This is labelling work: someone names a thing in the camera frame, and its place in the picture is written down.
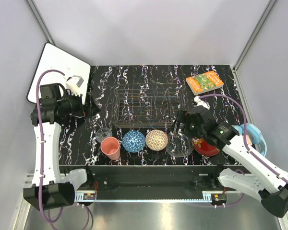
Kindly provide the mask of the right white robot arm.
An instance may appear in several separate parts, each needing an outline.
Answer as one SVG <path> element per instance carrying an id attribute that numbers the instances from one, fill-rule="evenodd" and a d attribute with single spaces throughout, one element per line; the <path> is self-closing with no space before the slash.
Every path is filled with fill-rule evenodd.
<path id="1" fill-rule="evenodd" d="M 233 188 L 260 201 L 273 216 L 282 218 L 288 212 L 288 172 L 280 169 L 256 149 L 230 124 L 218 123 L 207 104 L 199 101 L 190 111 L 179 110 L 173 125 L 189 138 L 203 138 L 242 164 L 253 177 L 247 177 L 225 166 L 208 178 L 214 190 Z"/>

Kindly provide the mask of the red floral plate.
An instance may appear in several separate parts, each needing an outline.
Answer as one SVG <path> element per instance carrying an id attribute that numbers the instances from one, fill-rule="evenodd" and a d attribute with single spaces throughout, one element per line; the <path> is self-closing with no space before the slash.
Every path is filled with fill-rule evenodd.
<path id="1" fill-rule="evenodd" d="M 194 143 L 194 149 L 201 155 L 212 157 L 220 152 L 220 150 L 217 147 L 210 145 L 203 138 L 194 138 L 193 143 Z"/>

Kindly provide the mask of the clear glass plate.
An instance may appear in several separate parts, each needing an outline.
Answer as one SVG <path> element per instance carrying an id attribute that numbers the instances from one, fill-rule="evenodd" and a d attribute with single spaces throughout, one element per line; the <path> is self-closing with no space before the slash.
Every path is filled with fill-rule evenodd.
<path id="1" fill-rule="evenodd" d="M 168 134 L 168 144 L 166 146 L 166 152 L 175 158 L 187 157 L 193 151 L 192 140 L 182 133 Z"/>

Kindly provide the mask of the blue triangle pattern bowl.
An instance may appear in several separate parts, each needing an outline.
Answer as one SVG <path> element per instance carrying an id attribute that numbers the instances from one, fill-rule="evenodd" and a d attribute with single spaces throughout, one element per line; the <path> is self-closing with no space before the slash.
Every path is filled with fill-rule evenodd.
<path id="1" fill-rule="evenodd" d="M 145 146 L 145 136 L 139 131 L 129 131 L 124 135 L 122 145 L 128 152 L 140 152 Z"/>

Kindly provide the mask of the red white patterned bowl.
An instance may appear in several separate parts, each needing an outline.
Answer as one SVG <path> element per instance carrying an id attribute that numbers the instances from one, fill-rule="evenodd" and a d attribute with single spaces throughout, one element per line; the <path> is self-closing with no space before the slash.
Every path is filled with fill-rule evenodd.
<path id="1" fill-rule="evenodd" d="M 164 131 L 154 129 L 148 132 L 145 142 L 149 149 L 153 151 L 161 151 L 167 146 L 168 137 Z"/>

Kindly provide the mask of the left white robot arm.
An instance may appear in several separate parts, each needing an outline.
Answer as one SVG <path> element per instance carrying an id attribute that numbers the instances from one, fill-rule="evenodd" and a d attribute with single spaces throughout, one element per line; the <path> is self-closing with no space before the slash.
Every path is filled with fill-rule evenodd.
<path id="1" fill-rule="evenodd" d="M 24 199 L 37 210 L 72 205 L 80 190 L 92 190 L 93 174 L 88 166 L 69 170 L 62 176 L 59 167 L 61 126 L 69 115 L 84 116 L 82 97 L 73 95 L 60 83 L 40 86 L 40 97 L 30 118 L 36 137 L 36 163 L 30 188 Z"/>

